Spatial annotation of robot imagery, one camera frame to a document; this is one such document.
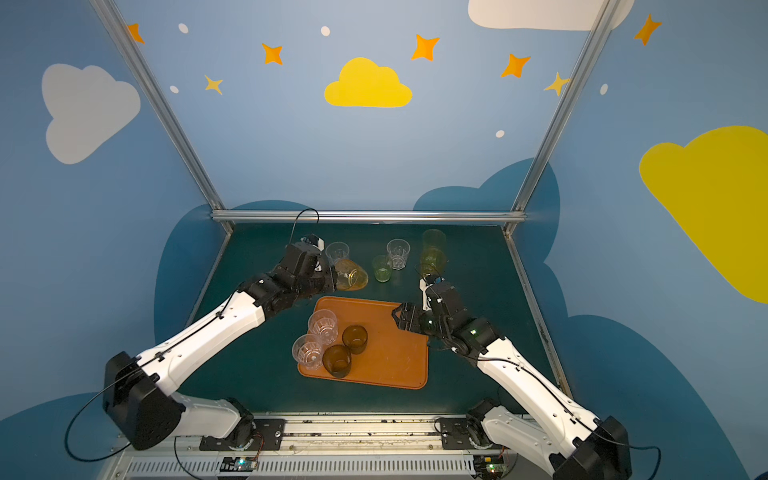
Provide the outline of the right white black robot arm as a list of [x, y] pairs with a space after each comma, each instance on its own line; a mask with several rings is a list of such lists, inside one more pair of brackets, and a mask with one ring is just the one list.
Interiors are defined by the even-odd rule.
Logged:
[[398, 329], [439, 339], [494, 380], [530, 415], [523, 420], [488, 400], [470, 418], [493, 444], [509, 448], [554, 479], [628, 479], [632, 475], [626, 428], [599, 419], [560, 391], [484, 317], [473, 315], [444, 278], [421, 280], [422, 303], [395, 307]]

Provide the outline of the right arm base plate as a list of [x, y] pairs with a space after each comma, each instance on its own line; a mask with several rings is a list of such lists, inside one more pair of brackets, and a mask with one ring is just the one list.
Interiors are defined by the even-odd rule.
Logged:
[[439, 417], [435, 421], [444, 450], [476, 450], [478, 448], [478, 430], [475, 422], [466, 417]]

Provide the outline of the tall amber clear cup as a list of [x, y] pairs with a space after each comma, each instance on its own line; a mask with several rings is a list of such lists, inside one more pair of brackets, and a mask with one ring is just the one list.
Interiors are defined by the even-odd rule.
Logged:
[[364, 289], [369, 281], [367, 272], [350, 259], [338, 260], [334, 269], [336, 272], [336, 289], [338, 291], [354, 292]]

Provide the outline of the orange plastic tray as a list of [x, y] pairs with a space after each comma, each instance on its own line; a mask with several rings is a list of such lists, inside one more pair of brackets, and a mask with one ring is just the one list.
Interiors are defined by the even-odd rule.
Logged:
[[[332, 345], [342, 343], [343, 331], [350, 325], [361, 325], [368, 332], [365, 351], [352, 355], [350, 373], [342, 382], [418, 390], [428, 380], [428, 346], [423, 335], [399, 330], [392, 318], [393, 302], [325, 296], [317, 301], [314, 312], [332, 310], [338, 318], [338, 337]], [[316, 370], [299, 367], [308, 378], [335, 381], [322, 365]]]

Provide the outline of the dark amber textured cup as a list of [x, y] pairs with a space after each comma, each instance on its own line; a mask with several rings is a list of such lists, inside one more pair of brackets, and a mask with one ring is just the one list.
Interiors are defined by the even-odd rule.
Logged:
[[361, 325], [350, 325], [343, 331], [342, 342], [353, 355], [359, 355], [367, 348], [368, 332]]
[[325, 370], [335, 378], [344, 378], [352, 366], [352, 353], [343, 344], [331, 345], [323, 353], [322, 362]]

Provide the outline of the green clear cup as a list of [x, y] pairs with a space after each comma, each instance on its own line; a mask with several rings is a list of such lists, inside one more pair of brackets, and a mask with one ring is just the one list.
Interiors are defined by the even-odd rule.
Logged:
[[386, 283], [392, 277], [392, 263], [388, 255], [377, 255], [372, 260], [373, 273], [377, 282]]

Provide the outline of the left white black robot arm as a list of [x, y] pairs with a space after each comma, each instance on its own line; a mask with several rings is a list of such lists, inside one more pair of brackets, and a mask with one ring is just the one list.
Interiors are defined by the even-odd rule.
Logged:
[[135, 357], [121, 352], [107, 362], [103, 409], [134, 449], [177, 436], [208, 438], [231, 450], [252, 445], [254, 417], [239, 401], [191, 397], [179, 388], [242, 335], [300, 300], [335, 291], [337, 274], [324, 250], [314, 234], [287, 245], [270, 272], [241, 283], [199, 321]]

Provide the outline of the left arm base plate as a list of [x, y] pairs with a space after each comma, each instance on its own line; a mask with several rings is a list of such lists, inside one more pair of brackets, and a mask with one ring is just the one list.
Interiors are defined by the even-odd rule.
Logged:
[[282, 418], [243, 419], [223, 438], [205, 436], [201, 451], [277, 451], [281, 447], [286, 421]]

